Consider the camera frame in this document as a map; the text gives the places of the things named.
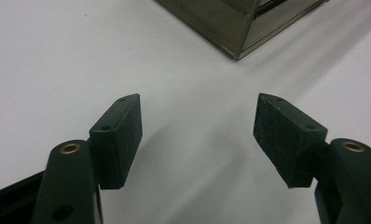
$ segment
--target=clear plastic box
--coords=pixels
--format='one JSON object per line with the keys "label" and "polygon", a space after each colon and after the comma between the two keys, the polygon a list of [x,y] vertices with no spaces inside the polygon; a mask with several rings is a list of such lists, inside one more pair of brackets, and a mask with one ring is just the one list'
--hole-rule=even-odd
{"label": "clear plastic box", "polygon": [[324,0],[156,0],[240,60]]}

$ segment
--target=small hole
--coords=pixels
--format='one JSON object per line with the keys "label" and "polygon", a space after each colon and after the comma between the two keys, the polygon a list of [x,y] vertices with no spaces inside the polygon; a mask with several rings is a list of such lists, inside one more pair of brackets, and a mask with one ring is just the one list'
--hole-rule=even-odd
{"label": "small hole", "polygon": [[353,152],[364,152],[365,151],[365,149],[362,146],[356,143],[344,142],[342,145],[345,149],[353,151]]}
{"label": "small hole", "polygon": [[311,125],[311,124],[307,124],[307,128],[309,128],[309,129],[315,129],[316,127],[314,127],[314,125]]}
{"label": "small hole", "polygon": [[75,209],[71,205],[63,205],[52,213],[52,220],[54,221],[62,221],[67,219],[70,215],[72,215]]}
{"label": "small hole", "polygon": [[353,144],[353,143],[347,143],[345,146],[346,146],[346,147],[349,147],[349,148],[351,148],[351,149],[360,149],[359,146],[357,146],[357,145],[355,145],[355,144]]}
{"label": "small hole", "polygon": [[76,151],[78,151],[79,149],[81,148],[81,146],[78,144],[78,143],[69,143],[65,146],[63,146],[61,149],[60,149],[60,152],[61,154],[72,154]]}
{"label": "small hole", "polygon": [[75,146],[75,145],[69,145],[67,147],[64,147],[63,148],[63,151],[65,151],[65,152],[71,152],[73,150],[76,150],[76,148],[77,148],[77,146]]}
{"label": "small hole", "polygon": [[110,126],[103,126],[102,128],[101,128],[101,130],[102,131],[107,131],[107,130],[109,130],[111,127]]}

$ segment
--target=black metal bracket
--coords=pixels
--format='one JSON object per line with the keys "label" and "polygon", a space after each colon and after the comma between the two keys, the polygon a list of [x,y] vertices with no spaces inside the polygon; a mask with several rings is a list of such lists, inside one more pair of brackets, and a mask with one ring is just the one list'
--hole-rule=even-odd
{"label": "black metal bracket", "polygon": [[371,224],[371,147],[343,138],[328,145],[327,132],[282,98],[259,94],[254,137],[288,188],[315,177],[323,224]]}
{"label": "black metal bracket", "polygon": [[124,186],[142,135],[139,94],[118,99],[88,141],[59,144],[45,172],[0,190],[0,223],[103,223],[100,189]]}

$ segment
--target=white table surface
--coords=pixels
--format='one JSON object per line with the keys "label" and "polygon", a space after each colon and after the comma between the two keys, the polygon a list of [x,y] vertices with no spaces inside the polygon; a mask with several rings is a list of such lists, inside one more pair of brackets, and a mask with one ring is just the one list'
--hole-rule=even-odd
{"label": "white table surface", "polygon": [[371,146],[371,0],[332,0],[235,63],[152,0],[0,1],[0,189],[140,93],[144,137],[105,223],[320,223],[253,138],[259,92]]}

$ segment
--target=screw hole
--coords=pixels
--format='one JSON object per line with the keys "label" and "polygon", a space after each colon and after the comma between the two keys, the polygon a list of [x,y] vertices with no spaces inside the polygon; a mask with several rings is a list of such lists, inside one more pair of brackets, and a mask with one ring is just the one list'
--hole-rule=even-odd
{"label": "screw hole", "polygon": [[72,215],[75,209],[72,205],[62,205],[61,207],[55,209],[52,213],[52,220],[54,221],[62,221],[67,219],[70,215]]}
{"label": "screw hole", "polygon": [[315,129],[316,127],[314,127],[314,125],[311,125],[311,124],[307,124],[307,128],[309,128],[309,129]]}
{"label": "screw hole", "polygon": [[78,143],[70,143],[60,149],[61,154],[71,154],[78,151],[81,146]]}
{"label": "screw hole", "polygon": [[111,129],[110,126],[103,126],[103,127],[101,128],[102,131],[107,131],[107,130],[109,130],[109,129]]}
{"label": "screw hole", "polygon": [[353,152],[364,152],[365,151],[365,149],[362,146],[356,143],[352,143],[352,142],[344,142],[343,147]]}
{"label": "screw hole", "polygon": [[63,151],[64,152],[71,152],[73,150],[75,150],[77,147],[75,145],[69,145],[69,146],[66,146],[63,148]]}

